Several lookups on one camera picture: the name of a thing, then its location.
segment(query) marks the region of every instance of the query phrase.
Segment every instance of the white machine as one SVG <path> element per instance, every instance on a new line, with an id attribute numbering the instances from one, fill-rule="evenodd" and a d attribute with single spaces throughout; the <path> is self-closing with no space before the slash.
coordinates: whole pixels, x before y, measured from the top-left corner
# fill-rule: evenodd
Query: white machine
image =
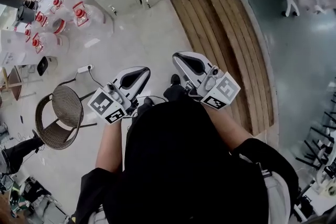
<path id="1" fill-rule="evenodd" d="M 224 74 L 201 54 L 177 52 L 173 55 L 173 63 L 187 82 L 189 96 L 214 109 L 230 105 L 240 91 L 239 85 L 228 72 Z M 124 69 L 113 82 L 94 93 L 88 106 L 107 124 L 112 124 L 137 108 L 137 96 L 150 75 L 148 67 Z"/>

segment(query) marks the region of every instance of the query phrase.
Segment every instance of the forearm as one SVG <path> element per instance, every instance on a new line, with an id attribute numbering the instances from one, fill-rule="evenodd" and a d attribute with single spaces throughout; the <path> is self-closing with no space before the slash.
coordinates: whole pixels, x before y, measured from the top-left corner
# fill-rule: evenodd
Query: forearm
<path id="1" fill-rule="evenodd" d="M 252 138 L 224 109 L 215 110 L 207 105 L 204 105 L 204 108 L 230 151 L 241 145 L 245 140 Z"/>
<path id="2" fill-rule="evenodd" d="M 96 168 L 117 172 L 122 163 L 121 121 L 106 125 L 100 142 Z"/>

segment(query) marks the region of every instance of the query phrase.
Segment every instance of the person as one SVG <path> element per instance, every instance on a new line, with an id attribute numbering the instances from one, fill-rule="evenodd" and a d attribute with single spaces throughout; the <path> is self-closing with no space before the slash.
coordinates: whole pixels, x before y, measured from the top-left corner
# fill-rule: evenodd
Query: person
<path id="1" fill-rule="evenodd" d="M 286 181 L 293 209 L 298 177 L 276 150 L 252 138 L 224 109 L 192 100 L 176 74 L 164 96 L 168 102 L 154 105 L 146 98 L 138 107 L 123 172 L 121 121 L 105 126 L 96 168 L 81 180 L 76 224 L 87 224 L 100 205 L 110 224 L 268 223 L 261 166 Z"/>
<path id="2" fill-rule="evenodd" d="M 5 175 L 16 174 L 23 163 L 23 158 L 30 152 L 38 152 L 39 147 L 44 143 L 37 133 L 32 130 L 34 138 L 22 141 L 17 145 L 1 150 L 0 153 L 0 173 Z"/>

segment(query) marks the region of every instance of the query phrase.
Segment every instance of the black sleeve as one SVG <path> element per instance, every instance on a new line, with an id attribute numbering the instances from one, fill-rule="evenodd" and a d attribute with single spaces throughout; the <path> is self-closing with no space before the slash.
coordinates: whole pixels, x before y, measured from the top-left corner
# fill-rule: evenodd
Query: black sleeve
<path id="1" fill-rule="evenodd" d="M 75 212 L 76 224 L 87 224 L 91 214 L 103 203 L 106 190 L 117 180 L 117 175 L 96 168 L 84 175 Z"/>
<path id="2" fill-rule="evenodd" d="M 250 138 L 234 149 L 233 155 L 242 154 L 263 169 L 278 173 L 287 183 L 291 207 L 293 208 L 299 192 L 299 179 L 294 168 L 274 148 L 264 142 Z"/>

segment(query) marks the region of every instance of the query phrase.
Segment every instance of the black t-shirt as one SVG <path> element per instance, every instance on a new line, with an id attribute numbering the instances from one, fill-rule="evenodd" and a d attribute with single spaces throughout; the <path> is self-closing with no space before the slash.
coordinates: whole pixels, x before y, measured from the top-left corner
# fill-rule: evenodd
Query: black t-shirt
<path id="1" fill-rule="evenodd" d="M 122 173 L 96 168 L 82 178 L 76 224 L 87 224 L 101 204 L 109 224 L 266 224 L 267 189 L 256 163 L 284 178 L 293 207 L 298 177 L 273 148 L 251 138 L 230 154 L 199 103 L 156 105 L 131 126 Z"/>

